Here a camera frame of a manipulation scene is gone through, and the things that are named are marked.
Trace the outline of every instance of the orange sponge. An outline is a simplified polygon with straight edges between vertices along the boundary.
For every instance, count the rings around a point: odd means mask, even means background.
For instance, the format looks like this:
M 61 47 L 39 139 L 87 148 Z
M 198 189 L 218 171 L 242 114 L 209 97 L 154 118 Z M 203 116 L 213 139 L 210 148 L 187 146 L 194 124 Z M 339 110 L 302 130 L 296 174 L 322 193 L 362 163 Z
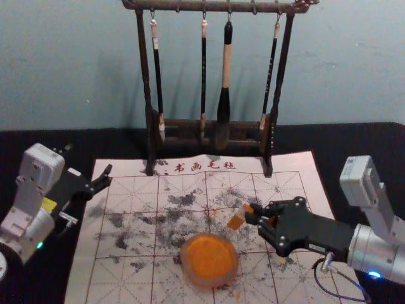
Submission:
M 235 215 L 229 220 L 228 227 L 232 230 L 238 230 L 239 227 L 245 222 L 245 212 L 254 213 L 252 207 L 247 204 L 243 204 Z

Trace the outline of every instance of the round dish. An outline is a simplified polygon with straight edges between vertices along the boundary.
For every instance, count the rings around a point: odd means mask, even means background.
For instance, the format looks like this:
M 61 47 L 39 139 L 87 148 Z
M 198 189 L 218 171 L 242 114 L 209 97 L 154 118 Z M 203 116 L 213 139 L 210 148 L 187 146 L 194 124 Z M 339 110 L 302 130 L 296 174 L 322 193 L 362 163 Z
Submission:
M 207 288 L 231 281 L 239 264 L 232 243 L 211 233 L 196 234 L 185 242 L 180 250 L 180 259 L 190 280 Z

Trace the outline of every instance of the brush tip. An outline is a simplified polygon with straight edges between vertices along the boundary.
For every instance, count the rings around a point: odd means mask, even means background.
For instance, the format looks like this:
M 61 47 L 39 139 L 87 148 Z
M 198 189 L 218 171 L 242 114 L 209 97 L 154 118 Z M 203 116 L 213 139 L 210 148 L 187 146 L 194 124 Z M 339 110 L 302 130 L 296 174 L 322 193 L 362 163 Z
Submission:
M 215 147 L 224 150 L 228 146 L 229 124 L 218 123 L 215 128 Z

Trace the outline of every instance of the yellow label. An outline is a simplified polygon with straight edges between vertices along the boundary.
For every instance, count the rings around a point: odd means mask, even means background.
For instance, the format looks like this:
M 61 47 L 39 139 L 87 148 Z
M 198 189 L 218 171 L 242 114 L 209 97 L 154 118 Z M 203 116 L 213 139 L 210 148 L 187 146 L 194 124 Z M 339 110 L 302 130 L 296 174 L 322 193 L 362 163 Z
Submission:
M 55 209 L 56 207 L 56 202 L 49 199 L 49 198 L 44 198 L 44 200 L 42 201 L 42 207 L 43 209 L 45 209 L 46 211 L 48 211 L 49 213 L 52 212 L 52 210 Z

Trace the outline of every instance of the black brush handle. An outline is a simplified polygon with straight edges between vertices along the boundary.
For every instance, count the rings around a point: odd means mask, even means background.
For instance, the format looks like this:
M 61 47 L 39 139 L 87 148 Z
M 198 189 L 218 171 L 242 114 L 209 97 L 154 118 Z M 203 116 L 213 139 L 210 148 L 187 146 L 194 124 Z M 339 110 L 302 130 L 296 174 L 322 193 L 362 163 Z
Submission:
M 207 27 L 207 20 L 203 20 L 201 24 L 201 114 L 205 113 Z
M 155 19 L 151 20 L 151 29 L 153 42 L 154 70 L 156 73 L 156 88 L 158 91 L 158 110 L 160 114 L 163 113 L 163 100 L 162 100 L 162 82 L 160 75 L 160 61 L 159 61 L 158 24 L 156 23 Z
M 262 114 L 266 114 L 266 112 L 267 112 L 268 95 L 269 95 L 269 91 L 270 91 L 271 75 L 273 74 L 274 56 L 275 56 L 276 48 L 277 48 L 277 38 L 278 38 L 279 29 L 280 29 L 280 24 L 279 24 L 279 22 L 276 22 L 276 24 L 274 26 L 273 44 L 271 45 L 270 64 L 268 66 L 266 92 L 265 92 L 265 100 L 263 101 Z

